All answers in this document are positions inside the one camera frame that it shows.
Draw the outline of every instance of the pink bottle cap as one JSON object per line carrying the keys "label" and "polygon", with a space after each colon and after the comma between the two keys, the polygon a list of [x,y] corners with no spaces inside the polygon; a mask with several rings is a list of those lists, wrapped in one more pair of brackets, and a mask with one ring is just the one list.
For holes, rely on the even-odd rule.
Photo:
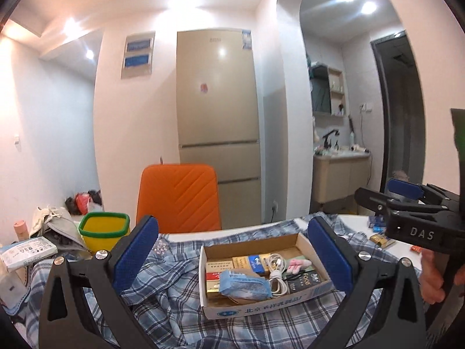
{"label": "pink bottle cap", "polygon": [[18,220],[15,224],[13,224],[15,228],[15,232],[17,235],[23,234],[24,232],[28,232],[27,225],[24,220]]}

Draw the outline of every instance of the plaid shirt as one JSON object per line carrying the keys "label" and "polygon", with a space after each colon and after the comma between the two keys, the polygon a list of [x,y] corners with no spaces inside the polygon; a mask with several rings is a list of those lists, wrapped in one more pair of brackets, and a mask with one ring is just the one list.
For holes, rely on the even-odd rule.
{"label": "plaid shirt", "polygon": [[[350,230],[337,216],[322,216],[337,235],[344,237],[356,251],[368,251],[373,257],[397,261],[378,249],[366,235]],[[306,349],[323,329],[345,293],[331,291],[294,306],[235,319],[207,320],[202,313],[198,291],[198,261],[202,245],[252,241],[301,232],[293,220],[272,227],[243,232],[229,237],[169,242],[165,237],[155,243],[130,289],[122,298],[133,311],[141,327],[160,348],[260,348]],[[40,303],[52,260],[38,263],[32,273],[32,288],[26,306],[27,337],[38,347]],[[117,344],[98,308],[94,294],[85,290],[90,309],[103,337]],[[380,297],[375,290],[349,344],[359,341],[368,327]]]}

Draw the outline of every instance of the yellow bucket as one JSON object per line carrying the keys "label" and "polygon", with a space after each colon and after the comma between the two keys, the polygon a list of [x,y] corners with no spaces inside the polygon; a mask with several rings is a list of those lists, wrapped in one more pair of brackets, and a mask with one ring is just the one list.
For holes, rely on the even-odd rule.
{"label": "yellow bucket", "polygon": [[129,235],[129,216],[122,213],[88,213],[79,232],[92,253],[101,249],[110,251],[123,236]]}

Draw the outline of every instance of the orange chair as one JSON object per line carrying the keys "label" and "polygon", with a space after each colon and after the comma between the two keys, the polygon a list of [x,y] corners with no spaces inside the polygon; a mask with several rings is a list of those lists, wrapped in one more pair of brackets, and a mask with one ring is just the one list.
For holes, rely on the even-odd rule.
{"label": "orange chair", "polygon": [[137,221],[158,220],[161,234],[221,229],[215,170],[203,164],[151,165],[140,180]]}

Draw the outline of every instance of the metal screw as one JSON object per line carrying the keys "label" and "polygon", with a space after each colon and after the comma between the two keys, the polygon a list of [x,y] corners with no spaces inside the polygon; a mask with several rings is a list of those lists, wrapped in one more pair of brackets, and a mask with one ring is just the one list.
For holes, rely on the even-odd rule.
{"label": "metal screw", "polygon": [[365,252],[365,251],[361,251],[359,253],[359,258],[363,261],[368,261],[371,259],[371,254],[369,254],[368,252]]}
{"label": "metal screw", "polygon": [[65,258],[62,256],[55,258],[55,260],[53,261],[55,265],[61,265],[64,262],[65,262]]}
{"label": "metal screw", "polygon": [[103,260],[104,258],[106,258],[106,256],[108,256],[108,252],[105,249],[97,251],[97,253],[95,254],[95,258],[97,260]]}
{"label": "metal screw", "polygon": [[402,263],[402,265],[404,265],[406,268],[408,268],[409,266],[412,266],[412,261],[410,261],[410,258],[407,258],[407,257],[403,257],[400,262]]}

